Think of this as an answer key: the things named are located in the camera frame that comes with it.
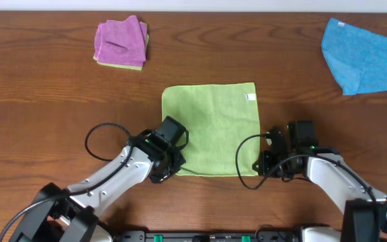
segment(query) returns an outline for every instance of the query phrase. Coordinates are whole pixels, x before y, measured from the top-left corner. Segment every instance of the green towel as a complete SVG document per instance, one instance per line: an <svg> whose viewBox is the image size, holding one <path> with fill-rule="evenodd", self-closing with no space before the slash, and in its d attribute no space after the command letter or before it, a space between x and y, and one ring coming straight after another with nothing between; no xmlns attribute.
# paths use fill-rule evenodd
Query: green towel
<svg viewBox="0 0 387 242"><path fill-rule="evenodd" d="M237 147L260 132L254 83L168 87L162 93L162 119L166 116L189 130L189 144L181 151L186 164L178 175L236 176ZM243 145L241 175L257 175L252 164L258 155L259 138Z"/></svg>

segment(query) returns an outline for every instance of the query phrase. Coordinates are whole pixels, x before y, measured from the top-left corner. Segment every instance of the wood grain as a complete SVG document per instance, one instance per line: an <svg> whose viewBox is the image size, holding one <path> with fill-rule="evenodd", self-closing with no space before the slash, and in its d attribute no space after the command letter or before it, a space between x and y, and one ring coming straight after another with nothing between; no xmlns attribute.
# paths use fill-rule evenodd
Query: wood grain
<svg viewBox="0 0 387 242"><path fill-rule="evenodd" d="M98 23L132 14L149 26L143 71L97 65ZM387 14L0 12L0 230L43 185L65 187L105 165L84 150L92 126L157 127L173 85L255 82L262 130L314 120L321 143L387 193L387 92L342 96L320 50L330 17L387 36ZM103 128L91 148L113 157L125 138ZM339 229L342 214L303 181L250 191L236 177L173 177L128 190L102 219L119 231L252 231Z"/></svg>

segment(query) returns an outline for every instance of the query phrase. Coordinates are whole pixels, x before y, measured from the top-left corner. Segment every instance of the blue microfiber cloth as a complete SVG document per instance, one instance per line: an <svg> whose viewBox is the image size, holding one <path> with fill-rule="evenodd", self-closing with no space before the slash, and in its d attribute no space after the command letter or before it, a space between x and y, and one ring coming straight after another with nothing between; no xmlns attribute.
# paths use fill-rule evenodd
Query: blue microfiber cloth
<svg viewBox="0 0 387 242"><path fill-rule="evenodd" d="M343 95L387 91L387 37L331 18L322 52Z"/></svg>

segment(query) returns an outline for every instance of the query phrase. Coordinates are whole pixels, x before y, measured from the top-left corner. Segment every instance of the white tag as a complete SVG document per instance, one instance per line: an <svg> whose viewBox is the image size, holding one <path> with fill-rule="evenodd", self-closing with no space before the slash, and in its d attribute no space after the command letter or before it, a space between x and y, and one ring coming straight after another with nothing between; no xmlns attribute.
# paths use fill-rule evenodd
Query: white tag
<svg viewBox="0 0 387 242"><path fill-rule="evenodd" d="M246 100L247 101L255 101L256 100L256 94L255 93L245 93Z"/></svg>

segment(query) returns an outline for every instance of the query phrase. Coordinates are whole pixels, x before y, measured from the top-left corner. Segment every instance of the stack of folded towels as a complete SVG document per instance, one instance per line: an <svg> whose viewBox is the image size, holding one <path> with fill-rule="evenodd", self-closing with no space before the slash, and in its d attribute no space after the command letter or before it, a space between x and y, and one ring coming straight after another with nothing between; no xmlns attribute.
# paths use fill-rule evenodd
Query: stack of folded towels
<svg viewBox="0 0 387 242"><path fill-rule="evenodd" d="M146 61L147 25L136 16L99 24L93 59L100 65L141 70Z"/></svg>

